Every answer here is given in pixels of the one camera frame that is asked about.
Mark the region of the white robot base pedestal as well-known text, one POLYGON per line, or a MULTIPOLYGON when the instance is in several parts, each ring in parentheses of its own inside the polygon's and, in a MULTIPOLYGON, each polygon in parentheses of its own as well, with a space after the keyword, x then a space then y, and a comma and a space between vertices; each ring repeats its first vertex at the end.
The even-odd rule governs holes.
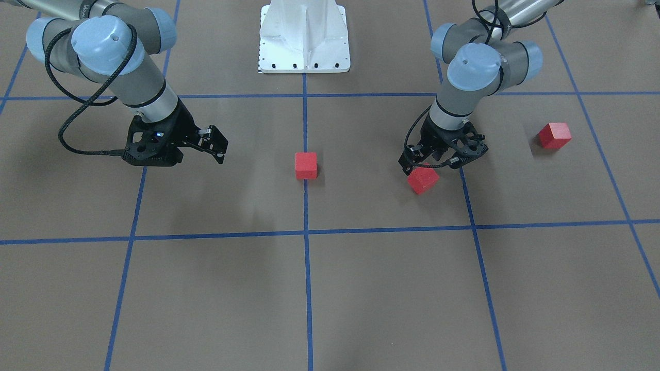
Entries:
POLYGON ((260 10, 258 71, 345 73, 351 69, 346 9, 335 1, 271 1, 260 10))

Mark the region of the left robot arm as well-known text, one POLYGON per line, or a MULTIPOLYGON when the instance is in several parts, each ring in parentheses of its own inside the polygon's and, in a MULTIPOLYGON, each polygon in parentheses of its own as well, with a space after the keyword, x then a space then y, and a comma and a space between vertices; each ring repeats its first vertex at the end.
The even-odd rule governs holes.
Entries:
POLYGON ((495 1, 473 7, 462 24, 445 23, 434 32, 431 51, 447 65, 438 94, 417 118, 420 140, 404 143, 399 164, 406 175, 425 167, 427 157, 437 167, 458 169, 488 151, 485 136, 471 123, 480 100, 534 78, 543 54, 535 42, 506 42, 516 29, 541 21, 558 1, 495 1))

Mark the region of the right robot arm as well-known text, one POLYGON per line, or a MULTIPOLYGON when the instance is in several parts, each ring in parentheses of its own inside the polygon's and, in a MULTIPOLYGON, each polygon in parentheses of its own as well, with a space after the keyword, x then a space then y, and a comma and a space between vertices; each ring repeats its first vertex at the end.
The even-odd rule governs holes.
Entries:
POLYGON ((174 47, 174 19, 160 8, 138 9, 118 1, 11 1, 34 9, 26 33, 29 52, 42 63, 54 85, 80 103, 60 127, 61 145, 75 154, 121 157, 134 166, 174 166, 184 147, 224 162, 227 138, 214 126, 198 127, 151 56, 174 47), (120 101, 132 119, 123 149, 80 150, 64 140, 64 132, 85 109, 120 101))

